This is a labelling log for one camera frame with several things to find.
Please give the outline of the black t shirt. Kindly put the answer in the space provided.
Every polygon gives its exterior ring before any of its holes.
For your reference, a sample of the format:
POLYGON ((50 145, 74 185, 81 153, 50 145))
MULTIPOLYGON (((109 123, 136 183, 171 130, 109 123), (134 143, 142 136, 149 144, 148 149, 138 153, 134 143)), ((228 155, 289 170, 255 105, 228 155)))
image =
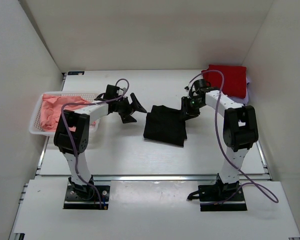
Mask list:
POLYGON ((186 122, 181 110, 164 105, 153 105, 146 115, 143 138, 178 147, 188 139, 186 122))

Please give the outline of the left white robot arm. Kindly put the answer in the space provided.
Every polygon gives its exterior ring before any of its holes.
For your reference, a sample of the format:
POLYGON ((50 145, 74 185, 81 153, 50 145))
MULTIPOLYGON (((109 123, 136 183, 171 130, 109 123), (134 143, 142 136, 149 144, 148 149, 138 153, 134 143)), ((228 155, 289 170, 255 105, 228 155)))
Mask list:
POLYGON ((85 201, 97 196, 100 191, 89 171, 85 151, 89 143, 90 126, 102 117, 118 113, 122 123, 135 123, 134 112, 146 113, 134 93, 125 94, 128 87, 107 85, 91 103, 66 103, 61 107, 59 122, 53 143, 65 157, 71 173, 68 181, 72 191, 85 201))

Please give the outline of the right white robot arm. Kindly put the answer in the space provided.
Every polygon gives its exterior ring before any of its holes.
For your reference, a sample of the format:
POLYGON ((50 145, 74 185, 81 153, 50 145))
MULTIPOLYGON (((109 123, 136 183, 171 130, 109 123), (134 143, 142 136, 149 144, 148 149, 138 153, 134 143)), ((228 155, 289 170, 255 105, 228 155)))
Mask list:
POLYGON ((226 145, 225 160, 214 184, 214 195, 226 200, 239 188, 239 175, 243 161, 259 138, 254 107, 233 101, 205 79, 195 80, 185 87, 188 95, 181 98, 183 120, 196 118, 200 108, 209 106, 215 110, 215 127, 218 116, 223 117, 222 137, 226 145))

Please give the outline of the red folded t shirt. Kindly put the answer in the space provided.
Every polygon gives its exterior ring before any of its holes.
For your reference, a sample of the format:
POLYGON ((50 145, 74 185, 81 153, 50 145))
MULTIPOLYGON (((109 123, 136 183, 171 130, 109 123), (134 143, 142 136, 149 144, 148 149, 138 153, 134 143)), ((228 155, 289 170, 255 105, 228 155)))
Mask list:
POLYGON ((201 71, 204 79, 210 82, 212 87, 220 88, 222 84, 222 76, 215 71, 219 71, 224 75, 224 84, 222 88, 222 92, 224 94, 240 99, 244 99, 246 97, 247 68, 245 66, 210 64, 208 69, 201 71))

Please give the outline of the lavender folded t shirt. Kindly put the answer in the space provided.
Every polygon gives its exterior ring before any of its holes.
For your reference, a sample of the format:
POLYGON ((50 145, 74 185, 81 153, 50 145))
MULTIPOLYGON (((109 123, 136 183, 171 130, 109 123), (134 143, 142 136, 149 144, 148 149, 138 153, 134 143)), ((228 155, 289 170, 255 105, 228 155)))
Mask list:
POLYGON ((245 88, 245 97, 244 98, 239 98, 239 97, 231 97, 231 99, 233 101, 235 101, 236 103, 240 103, 243 105, 247 105, 249 103, 249 85, 250 85, 250 79, 248 77, 246 77, 246 88, 245 88))

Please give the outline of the small dark label sticker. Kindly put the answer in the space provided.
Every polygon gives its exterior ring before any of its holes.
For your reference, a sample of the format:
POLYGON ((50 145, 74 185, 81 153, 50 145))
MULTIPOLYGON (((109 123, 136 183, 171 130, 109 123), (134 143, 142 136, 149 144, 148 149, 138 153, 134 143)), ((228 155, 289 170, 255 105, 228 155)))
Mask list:
POLYGON ((69 71, 68 76, 82 76, 85 74, 85 71, 69 71))

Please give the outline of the pink t shirt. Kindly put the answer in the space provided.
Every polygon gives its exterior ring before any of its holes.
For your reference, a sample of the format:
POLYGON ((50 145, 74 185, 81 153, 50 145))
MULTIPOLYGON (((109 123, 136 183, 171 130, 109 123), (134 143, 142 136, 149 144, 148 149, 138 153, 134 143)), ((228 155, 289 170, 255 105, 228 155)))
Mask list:
POLYGON ((61 108, 67 103, 88 104, 81 96, 53 95, 44 93, 40 111, 40 127, 45 132, 55 132, 61 116, 61 108))

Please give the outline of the white plastic basket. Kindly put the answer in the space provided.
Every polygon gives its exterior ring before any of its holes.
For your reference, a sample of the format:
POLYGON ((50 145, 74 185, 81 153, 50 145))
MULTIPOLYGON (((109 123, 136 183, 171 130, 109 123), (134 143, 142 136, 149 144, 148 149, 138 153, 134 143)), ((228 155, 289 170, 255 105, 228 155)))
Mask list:
POLYGON ((34 135, 50 137, 52 141, 61 117, 61 108, 67 103, 81 103, 81 105, 68 105, 65 111, 76 111, 91 103, 97 97, 96 92, 50 91, 43 93, 35 106, 29 124, 29 132, 34 135))

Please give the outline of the white front board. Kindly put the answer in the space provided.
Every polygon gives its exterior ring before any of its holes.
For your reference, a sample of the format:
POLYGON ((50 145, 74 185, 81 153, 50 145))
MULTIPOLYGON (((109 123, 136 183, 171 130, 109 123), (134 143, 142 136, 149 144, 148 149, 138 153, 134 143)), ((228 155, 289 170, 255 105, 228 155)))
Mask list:
POLYGON ((66 180, 29 182, 14 232, 26 240, 290 240, 300 232, 279 182, 243 189, 247 210, 202 212, 187 201, 197 183, 113 181, 108 210, 63 209, 66 180))

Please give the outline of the aluminium rail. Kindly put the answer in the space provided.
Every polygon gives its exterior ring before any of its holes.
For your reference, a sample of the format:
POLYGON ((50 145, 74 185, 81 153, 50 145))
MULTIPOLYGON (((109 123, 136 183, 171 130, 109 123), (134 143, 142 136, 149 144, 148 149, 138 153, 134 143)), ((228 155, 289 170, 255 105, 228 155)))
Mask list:
MULTIPOLYGON (((34 179, 38 178, 66 178, 68 175, 41 175, 36 174, 34 179)), ((93 179, 97 182, 109 182, 109 181, 213 181, 216 179, 216 175, 94 175, 93 179)), ((257 181, 270 181, 271 176, 268 173, 264 174, 250 174, 248 175, 252 180, 257 181)))

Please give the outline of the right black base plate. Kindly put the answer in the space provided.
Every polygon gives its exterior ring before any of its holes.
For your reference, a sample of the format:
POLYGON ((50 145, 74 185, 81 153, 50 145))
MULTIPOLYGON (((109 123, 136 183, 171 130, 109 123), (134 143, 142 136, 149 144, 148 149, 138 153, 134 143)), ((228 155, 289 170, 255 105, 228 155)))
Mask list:
POLYGON ((239 181, 223 183, 218 176, 213 184, 201 184, 187 196, 187 201, 199 200, 201 212, 245 212, 248 210, 239 181))

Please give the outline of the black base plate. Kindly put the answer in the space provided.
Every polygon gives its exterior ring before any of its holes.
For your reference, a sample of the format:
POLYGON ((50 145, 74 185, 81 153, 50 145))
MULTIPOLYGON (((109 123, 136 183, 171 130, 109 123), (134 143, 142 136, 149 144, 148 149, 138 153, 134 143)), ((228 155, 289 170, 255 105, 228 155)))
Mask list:
POLYGON ((218 176, 213 184, 201 184, 187 196, 187 201, 199 200, 201 212, 245 212, 248 210, 239 181, 223 183, 218 176))
POLYGON ((70 180, 65 192, 63 209, 66 210, 108 210, 110 200, 110 185, 95 185, 96 193, 89 185, 76 185, 70 180))

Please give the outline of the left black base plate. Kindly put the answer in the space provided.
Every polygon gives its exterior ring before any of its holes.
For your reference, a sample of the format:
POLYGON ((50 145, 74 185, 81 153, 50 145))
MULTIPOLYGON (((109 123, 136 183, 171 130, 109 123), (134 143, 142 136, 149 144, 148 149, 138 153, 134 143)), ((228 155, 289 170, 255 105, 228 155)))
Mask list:
POLYGON ((110 185, 95 185, 96 193, 89 185, 76 185, 70 180, 65 192, 63 209, 66 210, 108 210, 110 200, 110 185))

